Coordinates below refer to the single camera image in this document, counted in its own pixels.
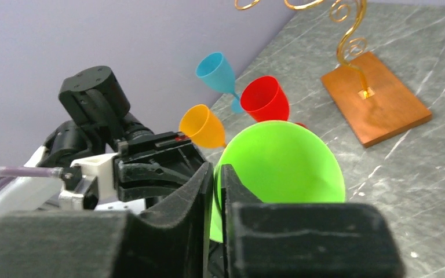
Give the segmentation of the red plastic wine glass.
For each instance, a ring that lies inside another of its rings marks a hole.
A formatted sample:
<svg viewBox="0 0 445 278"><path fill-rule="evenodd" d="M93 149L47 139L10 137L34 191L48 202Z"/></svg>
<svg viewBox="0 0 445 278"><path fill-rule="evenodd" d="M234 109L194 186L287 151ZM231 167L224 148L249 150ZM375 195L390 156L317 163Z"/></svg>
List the red plastic wine glass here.
<svg viewBox="0 0 445 278"><path fill-rule="evenodd" d="M256 122L289 120L289 101L274 76L261 76L250 82L242 92L240 104Z"/></svg>

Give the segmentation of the blue plastic wine glass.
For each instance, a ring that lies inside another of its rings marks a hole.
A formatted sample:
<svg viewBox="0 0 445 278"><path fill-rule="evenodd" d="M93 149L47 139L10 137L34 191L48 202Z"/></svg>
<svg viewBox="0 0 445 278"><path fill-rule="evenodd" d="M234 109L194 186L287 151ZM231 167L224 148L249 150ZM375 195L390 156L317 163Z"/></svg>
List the blue plastic wine glass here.
<svg viewBox="0 0 445 278"><path fill-rule="evenodd" d="M195 69L195 75L209 88L234 97L231 109L243 113L240 97L235 91L236 77L232 66L223 53L213 52L203 58Z"/></svg>

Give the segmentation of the green plastic wine glass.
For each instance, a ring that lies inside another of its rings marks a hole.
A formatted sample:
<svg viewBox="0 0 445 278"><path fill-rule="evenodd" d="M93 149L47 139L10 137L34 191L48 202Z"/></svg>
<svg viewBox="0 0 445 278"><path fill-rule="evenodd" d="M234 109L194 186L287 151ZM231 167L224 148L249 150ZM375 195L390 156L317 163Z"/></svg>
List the green plastic wine glass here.
<svg viewBox="0 0 445 278"><path fill-rule="evenodd" d="M334 154L316 134L295 123L270 120L239 132L214 168L217 193L224 164L230 164L242 184L263 202L346 201L344 178Z"/></svg>

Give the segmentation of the orange plastic wine glass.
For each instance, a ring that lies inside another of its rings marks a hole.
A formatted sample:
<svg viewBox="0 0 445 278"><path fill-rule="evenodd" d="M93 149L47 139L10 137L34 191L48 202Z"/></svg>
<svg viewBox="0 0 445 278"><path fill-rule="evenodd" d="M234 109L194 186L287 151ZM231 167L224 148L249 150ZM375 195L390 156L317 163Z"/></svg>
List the orange plastic wine glass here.
<svg viewBox="0 0 445 278"><path fill-rule="evenodd" d="M181 118L179 130L199 147L227 146L224 126L207 105L198 104L190 108Z"/></svg>

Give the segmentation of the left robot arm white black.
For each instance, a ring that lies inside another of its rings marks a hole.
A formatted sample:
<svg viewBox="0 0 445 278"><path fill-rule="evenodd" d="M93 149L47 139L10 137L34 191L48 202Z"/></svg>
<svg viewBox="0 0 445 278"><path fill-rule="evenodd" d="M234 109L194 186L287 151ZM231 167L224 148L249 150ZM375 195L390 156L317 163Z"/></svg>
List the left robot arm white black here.
<svg viewBox="0 0 445 278"><path fill-rule="evenodd" d="M204 164L179 131L154 133L130 113L112 69L66 78L59 101L70 116L23 167L0 166L0 217L33 211L53 195L62 210L139 211L184 185Z"/></svg>

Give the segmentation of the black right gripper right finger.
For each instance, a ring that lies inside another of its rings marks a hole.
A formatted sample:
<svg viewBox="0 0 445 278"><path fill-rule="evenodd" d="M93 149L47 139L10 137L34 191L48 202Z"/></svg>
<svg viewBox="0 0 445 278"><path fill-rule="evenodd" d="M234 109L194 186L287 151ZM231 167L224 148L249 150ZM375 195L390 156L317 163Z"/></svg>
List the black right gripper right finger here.
<svg viewBox="0 0 445 278"><path fill-rule="evenodd" d="M365 203L263 203L221 167L225 277L404 277L380 211Z"/></svg>

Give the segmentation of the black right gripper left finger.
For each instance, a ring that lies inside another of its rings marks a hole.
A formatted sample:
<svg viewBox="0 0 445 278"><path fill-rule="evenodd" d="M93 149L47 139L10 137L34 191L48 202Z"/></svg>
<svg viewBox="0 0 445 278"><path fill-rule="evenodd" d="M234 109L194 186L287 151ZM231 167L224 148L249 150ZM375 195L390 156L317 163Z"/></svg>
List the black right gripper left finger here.
<svg viewBox="0 0 445 278"><path fill-rule="evenodd" d="M0 218L0 277L208 277L213 167L138 215L28 211Z"/></svg>

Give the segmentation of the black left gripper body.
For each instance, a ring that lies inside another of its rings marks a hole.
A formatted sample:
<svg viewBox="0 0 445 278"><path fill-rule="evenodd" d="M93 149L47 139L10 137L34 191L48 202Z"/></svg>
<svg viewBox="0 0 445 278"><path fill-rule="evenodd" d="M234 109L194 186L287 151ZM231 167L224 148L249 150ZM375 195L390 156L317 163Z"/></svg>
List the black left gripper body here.
<svg viewBox="0 0 445 278"><path fill-rule="evenodd" d="M184 185L206 162L182 132L143 134L118 142L115 189L120 201L167 196Z"/></svg>

